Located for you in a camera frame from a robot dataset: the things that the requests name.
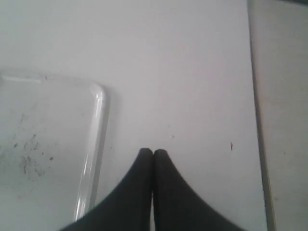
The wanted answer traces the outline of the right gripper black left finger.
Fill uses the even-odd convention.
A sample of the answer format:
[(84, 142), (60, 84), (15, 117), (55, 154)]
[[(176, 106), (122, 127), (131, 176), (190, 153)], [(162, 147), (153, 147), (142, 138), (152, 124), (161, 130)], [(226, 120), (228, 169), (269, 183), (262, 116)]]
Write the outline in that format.
[(153, 152), (141, 148), (120, 183), (64, 231), (149, 231), (152, 206)]

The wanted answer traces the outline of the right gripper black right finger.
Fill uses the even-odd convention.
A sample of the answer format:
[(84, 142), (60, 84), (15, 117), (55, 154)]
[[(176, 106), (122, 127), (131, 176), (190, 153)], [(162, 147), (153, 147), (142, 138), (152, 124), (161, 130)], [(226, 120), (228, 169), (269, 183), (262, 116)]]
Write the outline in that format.
[(166, 150), (154, 153), (154, 221), (157, 231), (239, 231), (203, 201), (176, 169)]

